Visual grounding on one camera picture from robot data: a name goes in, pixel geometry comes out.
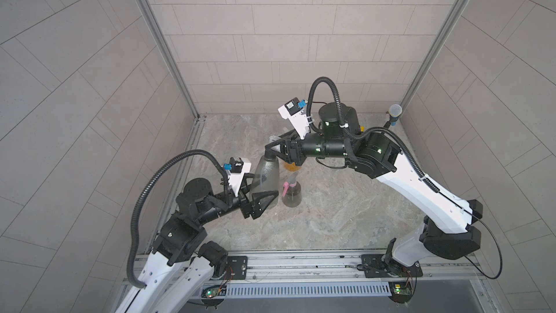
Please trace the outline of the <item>black white spray nozzle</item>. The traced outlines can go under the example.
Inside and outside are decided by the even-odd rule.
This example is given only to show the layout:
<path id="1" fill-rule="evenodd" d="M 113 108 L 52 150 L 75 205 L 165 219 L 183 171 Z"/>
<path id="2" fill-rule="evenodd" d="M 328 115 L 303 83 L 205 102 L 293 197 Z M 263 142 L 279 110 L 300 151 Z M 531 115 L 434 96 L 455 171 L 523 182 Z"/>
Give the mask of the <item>black white spray nozzle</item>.
<path id="1" fill-rule="evenodd" d="M 279 136 L 269 136 L 269 143 L 265 146 L 264 159 L 274 161 L 280 158 L 282 138 Z"/>

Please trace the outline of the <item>orange plastic bottle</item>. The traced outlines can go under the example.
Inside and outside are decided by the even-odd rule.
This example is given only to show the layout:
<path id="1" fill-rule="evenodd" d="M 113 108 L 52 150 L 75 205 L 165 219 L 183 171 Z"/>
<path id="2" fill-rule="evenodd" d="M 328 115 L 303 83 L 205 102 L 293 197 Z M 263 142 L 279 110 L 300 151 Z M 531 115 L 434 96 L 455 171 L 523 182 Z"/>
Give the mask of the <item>orange plastic bottle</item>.
<path id="1" fill-rule="evenodd" d="M 285 168 L 287 171 L 290 171 L 290 172 L 296 172 L 296 171 L 298 171 L 299 169 L 301 169 L 301 167 L 298 166 L 298 165 L 296 165 L 295 163 L 286 163 L 286 162 L 285 162 L 285 163 L 283 164 L 283 166 L 284 166 L 284 168 Z"/>

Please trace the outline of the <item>pink grey spray nozzle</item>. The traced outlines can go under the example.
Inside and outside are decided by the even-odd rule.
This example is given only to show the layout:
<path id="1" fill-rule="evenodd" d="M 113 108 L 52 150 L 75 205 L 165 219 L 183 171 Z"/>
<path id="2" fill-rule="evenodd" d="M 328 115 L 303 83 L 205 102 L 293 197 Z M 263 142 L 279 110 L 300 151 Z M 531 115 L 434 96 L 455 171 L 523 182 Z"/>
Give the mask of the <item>pink grey spray nozzle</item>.
<path id="1" fill-rule="evenodd" d="M 298 182 L 299 172 L 294 172 L 283 184 L 282 197 L 288 195 L 295 196 L 299 194 L 299 188 L 301 187 Z"/>

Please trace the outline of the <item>dark grey bottle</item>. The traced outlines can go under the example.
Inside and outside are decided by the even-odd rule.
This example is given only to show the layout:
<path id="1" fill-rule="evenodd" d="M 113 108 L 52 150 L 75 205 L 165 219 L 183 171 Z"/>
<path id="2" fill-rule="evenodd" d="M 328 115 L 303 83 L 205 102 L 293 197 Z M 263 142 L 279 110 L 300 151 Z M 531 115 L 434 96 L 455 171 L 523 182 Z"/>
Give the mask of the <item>dark grey bottle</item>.
<path id="1" fill-rule="evenodd" d="M 282 203 L 286 207 L 295 208 L 302 202 L 301 184 L 285 182 L 282 191 Z"/>

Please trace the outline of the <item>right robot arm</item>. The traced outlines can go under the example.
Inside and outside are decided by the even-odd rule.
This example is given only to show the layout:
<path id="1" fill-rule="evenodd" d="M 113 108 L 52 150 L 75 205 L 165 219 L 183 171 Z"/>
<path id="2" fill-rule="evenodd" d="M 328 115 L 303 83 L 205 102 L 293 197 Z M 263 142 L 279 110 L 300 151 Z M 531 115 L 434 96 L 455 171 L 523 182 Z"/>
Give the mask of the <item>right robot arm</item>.
<path id="1" fill-rule="evenodd" d="M 343 158 L 345 167 L 388 185 L 425 214 L 424 221 L 401 239 L 392 239 L 379 268 L 393 273 L 429 256 L 456 260 L 479 250 L 482 234 L 474 227 L 483 206 L 466 201 L 436 183 L 418 166 L 403 141 L 387 125 L 365 136 L 352 107 L 347 123 L 340 124 L 336 105 L 321 108 L 323 127 L 310 129 L 305 101 L 292 99 L 278 112 L 294 129 L 266 146 L 265 154 L 301 166 L 309 157 Z"/>

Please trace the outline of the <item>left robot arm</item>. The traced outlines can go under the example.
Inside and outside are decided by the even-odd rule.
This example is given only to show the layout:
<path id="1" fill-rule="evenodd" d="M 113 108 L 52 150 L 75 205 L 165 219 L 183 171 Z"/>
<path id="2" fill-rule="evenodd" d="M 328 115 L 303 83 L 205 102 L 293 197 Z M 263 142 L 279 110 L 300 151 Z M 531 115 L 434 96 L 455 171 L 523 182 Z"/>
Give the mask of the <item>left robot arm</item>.
<path id="1" fill-rule="evenodd" d="M 205 224 L 241 210 L 256 219 L 279 196 L 279 178 L 263 180 L 248 173 L 226 207 L 224 193 L 214 194 L 210 182 L 195 178 L 177 197 L 178 211 L 163 225 L 140 272 L 143 288 L 133 287 L 118 312 L 179 312 L 211 278 L 220 279 L 230 269 L 228 252 L 206 241 Z"/>

